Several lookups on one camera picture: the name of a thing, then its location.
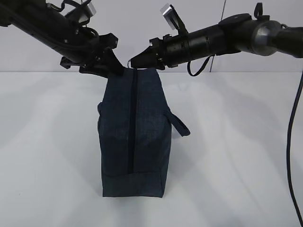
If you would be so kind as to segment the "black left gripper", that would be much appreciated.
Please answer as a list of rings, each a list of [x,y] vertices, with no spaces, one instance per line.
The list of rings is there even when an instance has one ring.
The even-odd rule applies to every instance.
[[[69,50],[69,56],[63,56],[60,65],[65,69],[79,67],[79,73],[91,74],[108,78],[110,73],[122,76],[125,67],[113,52],[117,47],[118,38],[113,33],[99,35],[89,27],[80,27],[76,35],[84,35],[85,42],[77,50]]]

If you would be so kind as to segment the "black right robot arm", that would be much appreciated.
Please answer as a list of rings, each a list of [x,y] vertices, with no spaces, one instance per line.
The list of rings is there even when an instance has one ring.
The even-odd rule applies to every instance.
[[[151,39],[150,46],[130,60],[133,68],[164,70],[201,58],[239,52],[260,56],[276,52],[295,58],[303,56],[302,27],[289,27],[271,20],[269,15],[263,15],[261,2],[256,5],[253,16],[249,13],[233,15],[191,33],[171,4],[165,5],[161,13],[178,35]]]

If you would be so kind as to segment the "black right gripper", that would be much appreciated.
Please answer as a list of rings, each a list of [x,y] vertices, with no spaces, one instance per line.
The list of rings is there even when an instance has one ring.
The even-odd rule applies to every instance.
[[[198,30],[187,35],[151,39],[151,46],[130,60],[132,68],[174,68],[223,50],[222,30]]]

